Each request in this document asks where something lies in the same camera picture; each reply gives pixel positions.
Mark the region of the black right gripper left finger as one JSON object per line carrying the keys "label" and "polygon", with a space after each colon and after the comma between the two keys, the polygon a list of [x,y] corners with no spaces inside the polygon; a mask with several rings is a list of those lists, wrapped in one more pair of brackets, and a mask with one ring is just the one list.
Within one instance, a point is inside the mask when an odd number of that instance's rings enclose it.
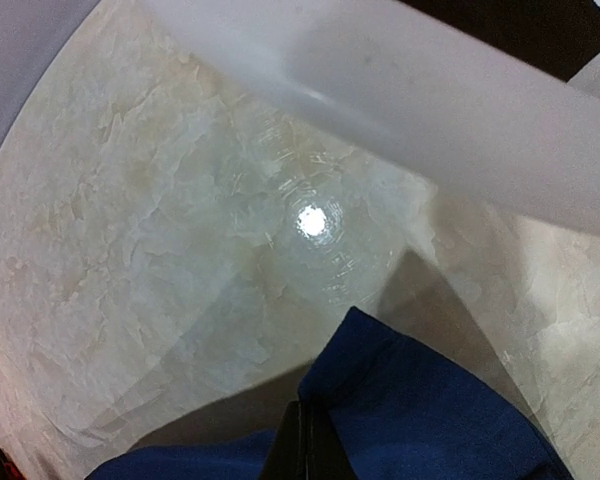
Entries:
{"label": "black right gripper left finger", "polygon": [[306,412],[300,401],[293,401],[284,411],[262,469],[262,479],[308,478]]}

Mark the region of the navy blue t-shirt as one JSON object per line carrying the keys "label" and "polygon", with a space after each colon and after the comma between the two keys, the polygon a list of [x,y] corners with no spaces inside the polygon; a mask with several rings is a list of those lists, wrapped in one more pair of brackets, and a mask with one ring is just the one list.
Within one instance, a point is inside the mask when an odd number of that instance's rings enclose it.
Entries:
{"label": "navy blue t-shirt", "polygon": [[[298,387],[328,412],[358,479],[566,479],[551,444],[458,364],[359,309]],[[215,445],[147,447],[96,479],[262,479],[277,429]]]}

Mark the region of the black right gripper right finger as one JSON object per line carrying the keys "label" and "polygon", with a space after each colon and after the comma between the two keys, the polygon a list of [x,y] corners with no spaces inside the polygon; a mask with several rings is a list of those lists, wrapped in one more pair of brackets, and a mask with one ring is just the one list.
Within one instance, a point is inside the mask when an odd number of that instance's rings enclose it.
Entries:
{"label": "black right gripper right finger", "polygon": [[328,412],[314,405],[307,410],[307,478],[358,479]]}

